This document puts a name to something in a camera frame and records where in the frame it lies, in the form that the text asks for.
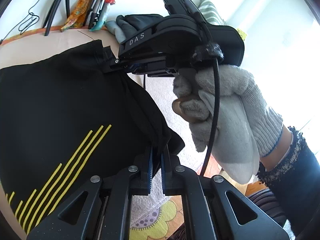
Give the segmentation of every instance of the green and white striped cloth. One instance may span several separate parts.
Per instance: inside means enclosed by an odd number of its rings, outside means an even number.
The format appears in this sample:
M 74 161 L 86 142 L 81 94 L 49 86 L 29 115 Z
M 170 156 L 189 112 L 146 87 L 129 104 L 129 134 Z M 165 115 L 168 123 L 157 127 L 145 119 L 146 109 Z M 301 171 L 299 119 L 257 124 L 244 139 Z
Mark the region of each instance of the green and white striped cloth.
M 216 7 L 210 0 L 202 0 L 198 5 L 198 9 L 210 24 L 228 25 L 226 21 L 220 17 Z

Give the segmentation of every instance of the triangular cutout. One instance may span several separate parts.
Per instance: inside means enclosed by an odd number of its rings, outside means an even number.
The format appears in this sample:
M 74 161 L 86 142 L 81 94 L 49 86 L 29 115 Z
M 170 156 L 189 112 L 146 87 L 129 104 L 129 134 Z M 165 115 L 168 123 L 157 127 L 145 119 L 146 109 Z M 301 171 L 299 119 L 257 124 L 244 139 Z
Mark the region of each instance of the triangular cutout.
M 75 225 L 78 222 L 81 210 L 87 199 L 88 192 L 84 191 L 79 195 L 64 211 L 62 211 L 58 218 L 70 225 Z
M 227 191 L 226 195 L 240 225 L 245 225 L 258 217 L 257 214 L 242 202 L 233 192 Z

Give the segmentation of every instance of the dark blue sleeve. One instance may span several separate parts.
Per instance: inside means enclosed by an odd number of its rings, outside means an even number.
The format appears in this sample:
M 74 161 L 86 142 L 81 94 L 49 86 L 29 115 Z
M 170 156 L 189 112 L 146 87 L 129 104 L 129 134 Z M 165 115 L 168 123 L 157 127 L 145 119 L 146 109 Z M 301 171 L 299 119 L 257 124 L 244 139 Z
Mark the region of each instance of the dark blue sleeve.
M 289 154 L 271 171 L 261 167 L 258 178 L 275 194 L 297 236 L 320 204 L 320 165 L 302 134 L 289 129 L 293 134 Z

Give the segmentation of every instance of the metal screw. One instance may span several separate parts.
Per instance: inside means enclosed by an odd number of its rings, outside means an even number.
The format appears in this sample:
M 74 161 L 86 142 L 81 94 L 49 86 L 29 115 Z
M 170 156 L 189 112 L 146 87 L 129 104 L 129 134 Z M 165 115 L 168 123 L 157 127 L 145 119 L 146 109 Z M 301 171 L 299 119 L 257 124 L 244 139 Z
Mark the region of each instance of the metal screw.
M 94 175 L 90 179 L 91 182 L 96 183 L 100 181 L 100 177 L 98 175 Z
M 130 172 L 135 172 L 135 171 L 138 170 L 138 167 L 135 166 L 135 165 L 132 165 L 132 166 L 129 166 L 128 170 L 129 170 Z
M 176 171 L 177 172 L 183 172 L 184 170 L 185 170 L 184 166 L 182 166 L 182 165 L 176 166 Z
M 216 175 L 213 177 L 213 180 L 216 182 L 216 183 L 221 183 L 223 182 L 223 177 L 220 176 L 220 175 Z

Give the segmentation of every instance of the tripod leg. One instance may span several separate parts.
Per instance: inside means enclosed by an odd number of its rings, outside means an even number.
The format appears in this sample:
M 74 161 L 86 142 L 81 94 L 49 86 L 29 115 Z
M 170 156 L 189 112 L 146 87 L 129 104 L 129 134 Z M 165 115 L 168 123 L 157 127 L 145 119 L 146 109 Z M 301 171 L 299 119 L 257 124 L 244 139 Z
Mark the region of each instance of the tripod leg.
M 70 0 L 66 0 L 67 18 L 70 16 Z
M 55 15 L 56 12 L 57 12 L 57 9 L 58 9 L 58 7 L 59 7 L 60 2 L 61 2 L 61 0 L 55 0 L 55 1 L 54 1 L 54 4 L 53 4 L 52 10 L 51 10 L 51 13 L 50 13 L 50 15 L 49 15 L 48 24 L 47 24 L 47 28 L 46 28 L 46 30 L 45 30 L 44 36 L 48 36 L 48 34 L 49 34 L 50 27 L 51 27 L 51 24 L 52 24 L 54 15 Z
M 47 14 L 47 16 L 45 17 L 45 20 L 44 20 L 44 23 L 43 23 L 43 25 L 42 25 L 42 28 L 44 28 L 44 27 L 47 25 L 49 16 L 50 16 L 50 14 L 51 14 L 51 11 L 52 11 L 52 8 L 53 8 L 53 5 L 54 5 L 55 2 L 56 2 L 56 0 L 53 0 L 53 2 L 52 2 L 52 4 L 51 4 L 51 7 L 50 7 L 50 9 L 49 9 L 49 11 L 48 11 L 48 14 Z

